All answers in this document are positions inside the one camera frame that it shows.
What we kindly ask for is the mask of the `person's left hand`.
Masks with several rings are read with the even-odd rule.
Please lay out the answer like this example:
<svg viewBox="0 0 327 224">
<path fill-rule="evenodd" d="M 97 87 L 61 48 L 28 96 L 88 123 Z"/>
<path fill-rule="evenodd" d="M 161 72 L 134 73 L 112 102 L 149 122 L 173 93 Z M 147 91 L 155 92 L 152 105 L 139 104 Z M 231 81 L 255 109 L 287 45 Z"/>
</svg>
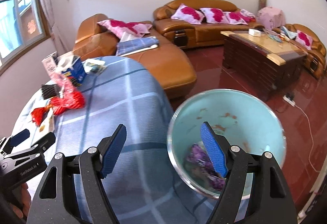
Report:
<svg viewBox="0 0 327 224">
<path fill-rule="evenodd" d="M 28 191 L 28 184 L 25 182 L 20 187 L 15 188 L 13 190 L 13 194 L 18 201 L 18 207 L 10 203 L 10 208 L 19 219 L 23 219 L 24 217 L 28 216 L 32 203 L 32 198 Z"/>
</svg>

